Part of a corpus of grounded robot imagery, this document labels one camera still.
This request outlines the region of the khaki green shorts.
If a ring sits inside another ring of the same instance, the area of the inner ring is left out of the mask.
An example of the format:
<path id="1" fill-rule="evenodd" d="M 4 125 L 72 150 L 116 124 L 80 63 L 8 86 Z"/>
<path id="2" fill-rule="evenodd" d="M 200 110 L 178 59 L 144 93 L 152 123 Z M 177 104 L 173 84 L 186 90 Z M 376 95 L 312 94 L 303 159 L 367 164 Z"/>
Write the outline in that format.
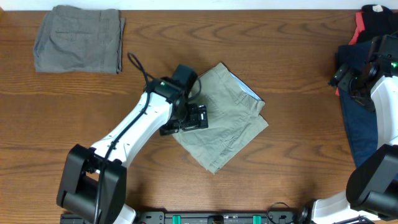
<path id="1" fill-rule="evenodd" d="M 206 106 L 208 127 L 179 131 L 174 139 L 207 171 L 215 174 L 268 127 L 260 115 L 265 102 L 223 64 L 209 69 L 194 84 L 193 100 Z"/>

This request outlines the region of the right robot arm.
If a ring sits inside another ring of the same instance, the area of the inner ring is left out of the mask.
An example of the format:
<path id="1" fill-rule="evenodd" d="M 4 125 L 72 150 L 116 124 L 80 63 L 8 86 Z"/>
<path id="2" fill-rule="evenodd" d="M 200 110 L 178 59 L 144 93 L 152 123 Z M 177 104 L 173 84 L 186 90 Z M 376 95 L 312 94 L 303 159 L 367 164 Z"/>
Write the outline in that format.
<path id="1" fill-rule="evenodd" d="M 328 82 L 340 93 L 356 163 L 344 191 L 303 209 L 300 223 L 397 219 L 397 34 L 341 46 Z"/>

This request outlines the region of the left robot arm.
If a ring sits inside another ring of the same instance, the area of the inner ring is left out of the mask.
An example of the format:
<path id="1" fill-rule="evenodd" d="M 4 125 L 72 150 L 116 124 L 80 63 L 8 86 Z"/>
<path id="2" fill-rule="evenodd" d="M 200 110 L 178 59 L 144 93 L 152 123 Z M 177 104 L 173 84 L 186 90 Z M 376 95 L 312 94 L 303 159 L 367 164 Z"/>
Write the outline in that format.
<path id="1" fill-rule="evenodd" d="M 190 103 L 197 74 L 179 65 L 171 77 L 145 86 L 136 107 L 104 138 L 86 148 L 75 145 L 67 155 L 57 205 L 82 223 L 134 223 L 126 205 L 127 169 L 155 133 L 165 136 L 208 127 L 206 107 Z"/>

